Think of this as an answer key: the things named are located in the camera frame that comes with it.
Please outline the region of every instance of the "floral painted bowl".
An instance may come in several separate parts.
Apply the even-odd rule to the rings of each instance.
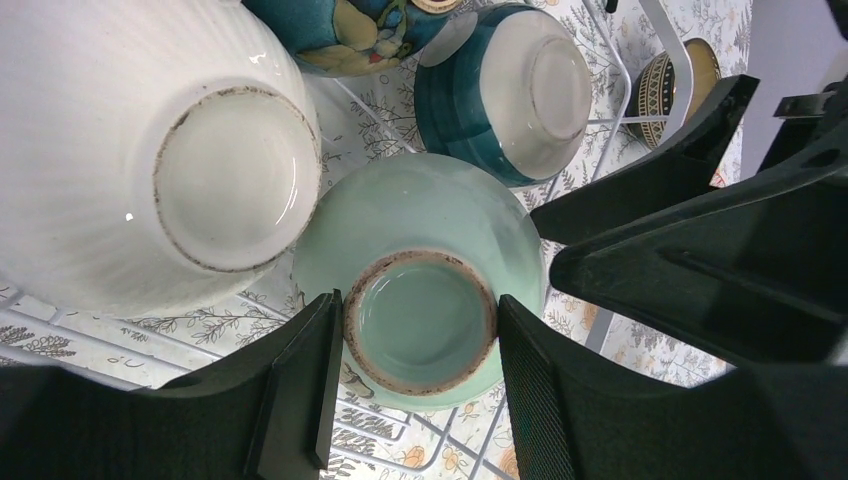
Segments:
[[[415,118],[428,152],[487,171],[510,188],[547,182],[589,122],[589,68],[568,30],[523,4],[453,18],[424,49]]]
[[[404,410],[439,410],[503,378],[496,300],[544,304],[539,234],[506,187],[419,153],[354,171],[319,202],[295,249],[308,303],[345,295],[341,383]]]
[[[427,44],[462,0],[244,0],[308,73],[367,75]]]
[[[703,38],[687,40],[683,45],[692,61],[692,75],[695,80],[692,102],[686,112],[686,120],[689,120],[721,80],[721,70],[715,52]],[[627,116],[668,115],[677,91],[674,82],[674,65],[671,64],[668,54],[663,52],[651,60],[634,82],[634,95],[630,97],[630,103],[627,105]],[[662,139],[665,122],[630,123],[627,128],[648,148],[654,149]]]

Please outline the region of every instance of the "mint green bowl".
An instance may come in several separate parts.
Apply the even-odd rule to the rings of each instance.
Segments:
[[[503,379],[495,302],[544,304],[541,241],[498,180],[427,153],[371,163],[318,204],[293,277],[307,303],[345,296],[342,383],[411,411],[465,403]]]

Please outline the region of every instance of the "glazed ceramic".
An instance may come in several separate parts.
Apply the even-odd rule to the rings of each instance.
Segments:
[[[495,178],[433,154],[373,162],[321,199],[295,250],[309,302],[345,299],[342,383],[406,410],[467,402],[502,379],[495,302],[541,314],[544,266],[524,207]]]
[[[707,95],[721,79],[715,52],[703,38],[693,38],[683,43],[692,61],[695,85],[686,120],[704,103]],[[633,84],[633,96],[627,105],[627,116],[668,115],[674,104],[674,65],[668,54],[657,55]],[[649,148],[657,148],[665,130],[665,122],[630,123],[628,129]]]
[[[415,118],[427,151],[527,187],[574,157],[591,94],[586,62],[560,22],[501,4],[452,19],[424,49]]]
[[[321,166],[312,101],[271,31],[209,0],[12,5],[0,276],[58,307],[138,316],[210,305],[273,267]]]
[[[461,0],[244,0],[304,71],[367,75],[418,52]]]

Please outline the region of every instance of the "floral tablecloth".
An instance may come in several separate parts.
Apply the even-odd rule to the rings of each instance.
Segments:
[[[664,3],[680,35],[684,39],[707,39],[718,55],[722,73],[730,75],[743,73],[746,68],[751,1],[667,0]],[[618,82],[619,71],[612,63],[610,50],[603,44],[582,2],[533,0],[532,3],[559,18],[572,32],[592,74],[592,118],[611,118],[621,104],[623,85]],[[461,8],[471,7],[470,2],[466,2]],[[621,52],[631,76],[635,78],[642,67],[662,50],[638,1],[621,0],[617,13],[601,14],[601,18],[605,23],[604,28],[613,38],[615,48]],[[412,59],[393,71],[368,78],[346,79],[341,84],[328,79],[309,80],[318,106],[324,139],[322,163],[325,189],[371,160],[403,151],[404,143],[422,149],[412,101],[415,68],[416,63]],[[348,89],[356,100],[344,89]],[[374,120],[368,114],[369,110],[379,115],[382,122]],[[381,128],[383,122],[391,126],[402,137],[402,141]],[[598,167],[601,150],[610,134],[607,126],[589,128],[581,151],[555,182],[554,196],[566,194],[589,181]],[[625,129],[613,132],[611,141],[611,155],[600,166],[602,174],[621,168],[647,152]],[[737,132],[728,149],[714,183],[725,185],[737,181],[740,157],[741,131]],[[520,193],[518,197],[530,209],[544,202],[550,188],[550,185],[539,187]],[[558,246],[545,244],[548,260],[557,250]],[[0,343],[58,358],[139,385],[156,387],[187,370],[207,365],[211,360],[198,351],[176,349],[146,332],[166,334],[218,355],[226,355],[282,325],[297,310],[300,302],[292,288],[290,271],[291,255],[288,254],[271,275],[244,292],[243,297],[172,318],[104,322],[82,312],[57,312],[53,307],[29,297],[24,297],[14,307],[17,311],[42,320],[52,319],[54,323],[58,320],[63,328],[129,347],[164,362],[154,364],[144,357],[134,357],[126,352],[124,355],[116,353],[108,345],[66,338],[51,331],[46,322],[43,326],[21,324],[6,317],[0,317]],[[13,287],[0,285],[0,301],[13,293]],[[544,320],[558,332],[582,343],[597,311],[597,307],[582,300],[554,292]],[[602,354],[646,375],[685,386],[696,385],[725,370],[721,360],[618,315],[613,318]],[[8,363],[11,362],[0,357],[0,365]],[[391,416],[404,416],[400,412],[368,405],[344,389],[339,390],[339,396]],[[434,456],[435,461],[430,469],[415,476],[334,454],[331,468],[322,473],[321,478],[466,479],[475,468],[475,456],[483,450],[490,426],[494,425],[491,441],[482,457],[496,470],[477,467],[479,471],[475,478],[493,480],[499,476],[511,476],[517,479],[519,473],[508,407],[503,408],[501,415],[496,418],[503,399],[504,388],[501,384],[461,406],[451,429],[452,438],[461,445],[448,442],[439,451],[435,448],[438,435],[416,421],[412,422],[412,427],[398,441],[392,443],[336,428],[334,444],[337,446],[411,468],[421,467]],[[339,408],[336,416],[337,419],[379,435],[392,436],[398,433],[397,426],[354,409]],[[449,411],[422,415],[437,427],[443,427],[449,416]]]

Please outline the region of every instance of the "brown speckles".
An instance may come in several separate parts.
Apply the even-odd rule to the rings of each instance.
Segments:
[[[191,110],[189,110],[189,111],[187,111],[186,113],[184,113],[184,114],[183,114],[183,116],[182,116],[182,117],[180,117],[180,118],[177,120],[177,122],[176,122],[176,123],[174,123],[174,126],[173,126],[172,128],[173,128],[174,130],[176,130],[176,129],[180,128],[180,127],[182,126],[182,124],[184,124],[184,123],[185,123],[185,121],[186,121],[186,120],[188,120],[188,116],[189,116],[189,115],[191,115]]]
[[[380,278],[382,278],[391,268],[394,268],[398,265],[409,263],[409,262],[434,262],[434,263],[442,263],[451,266],[454,270],[458,271],[462,276],[466,278],[470,283],[472,283],[477,290],[477,293],[480,295],[480,301],[485,305],[485,335],[486,342],[484,348],[480,350],[478,355],[473,359],[473,361],[456,377],[445,381],[439,385],[432,386],[410,386],[408,384],[403,384],[400,381],[396,381],[391,378],[386,378],[378,371],[378,369],[372,365],[368,359],[363,355],[362,351],[358,346],[358,334],[356,331],[356,318],[359,314],[359,305],[362,303],[363,297],[368,289],[377,282]],[[344,338],[347,342],[348,349],[350,350],[351,356],[356,361],[358,366],[365,372],[368,376],[368,379],[374,381],[378,385],[391,390],[393,392],[397,392],[403,395],[410,396],[428,396],[428,395],[436,395],[439,393],[446,392],[457,385],[463,383],[467,380],[471,375],[473,375],[486,361],[491,353],[495,339],[497,337],[496,334],[496,322],[497,322],[497,313],[496,313],[497,305],[495,303],[494,294],[486,285],[485,281],[483,281],[482,277],[471,268],[466,262],[445,253],[435,252],[432,250],[408,250],[403,252],[394,253],[392,255],[383,257],[373,264],[366,268],[362,274],[360,274],[359,278],[354,282],[353,287],[351,288],[350,293],[345,298],[344,302]]]
[[[206,85],[203,85],[202,88],[203,88],[203,90],[208,90],[208,86],[206,86]],[[205,103],[207,103],[210,100],[215,99],[215,98],[228,97],[228,96],[232,96],[232,95],[248,95],[248,94],[253,95],[253,96],[266,97],[266,98],[272,99],[274,101],[280,102],[291,114],[293,114],[295,116],[295,118],[297,118],[298,121],[300,121],[302,123],[302,125],[306,128],[307,132],[309,132],[310,140],[312,141],[312,144],[315,148],[315,161],[318,162],[319,164],[321,162],[321,159],[320,159],[321,149],[320,149],[320,146],[319,146],[318,141],[317,141],[318,137],[315,135],[315,132],[312,129],[312,125],[310,125],[309,122],[307,121],[306,115],[304,115],[303,112],[301,112],[300,109],[298,109],[297,106],[295,106],[289,99],[287,99],[286,97],[284,97],[284,96],[282,96],[282,95],[280,95],[276,92],[272,92],[272,91],[265,90],[265,89],[258,88],[258,87],[254,87],[254,86],[229,87],[229,88],[217,90],[217,91],[214,91],[212,93],[207,94],[206,96],[201,98],[197,103],[195,103],[194,105],[192,105],[188,109],[186,109],[185,113],[183,113],[173,123],[171,128],[168,129],[168,132],[165,134],[165,138],[162,141],[161,146],[159,147],[159,151],[156,154],[155,165],[154,165],[154,168],[153,168],[153,202],[156,206],[156,213],[157,213],[157,216],[158,216],[158,219],[159,219],[159,224],[162,227],[162,230],[165,232],[165,235],[168,237],[168,240],[170,240],[171,244],[180,252],[180,254],[183,255],[183,257],[185,257],[191,263],[193,263],[193,264],[195,264],[195,265],[197,265],[197,266],[199,266],[199,267],[201,267],[205,270],[210,270],[210,271],[214,271],[214,272],[240,273],[240,272],[248,272],[248,271],[251,271],[251,270],[261,269],[261,268],[266,267],[266,266],[270,265],[271,263],[277,261],[277,259],[279,259],[280,256],[283,255],[283,253],[285,253],[286,249],[288,248],[288,245],[285,246],[285,248],[283,248],[280,252],[278,252],[272,258],[267,259],[265,261],[262,261],[260,263],[256,263],[254,265],[250,265],[248,267],[244,267],[244,268],[231,268],[231,269],[220,268],[220,267],[216,267],[214,265],[209,265],[206,262],[202,262],[202,261],[198,260],[197,258],[194,258],[191,254],[189,254],[189,252],[187,252],[185,250],[185,248],[182,247],[182,245],[180,245],[179,242],[176,241],[176,239],[173,236],[173,233],[168,229],[167,225],[165,225],[165,222],[162,219],[162,211],[161,211],[161,208],[160,208],[162,199],[161,199],[161,195],[159,193],[159,184],[158,184],[158,181],[157,181],[157,177],[158,177],[159,172],[162,168],[163,157],[164,157],[164,154],[165,154],[165,150],[168,147],[168,144],[173,139],[177,130],[179,130],[179,128],[186,123],[186,121],[189,119],[189,117],[192,115],[193,112],[195,112],[199,107],[201,107]],[[301,228],[301,232],[305,228],[306,228],[306,225],[303,225],[303,227]]]

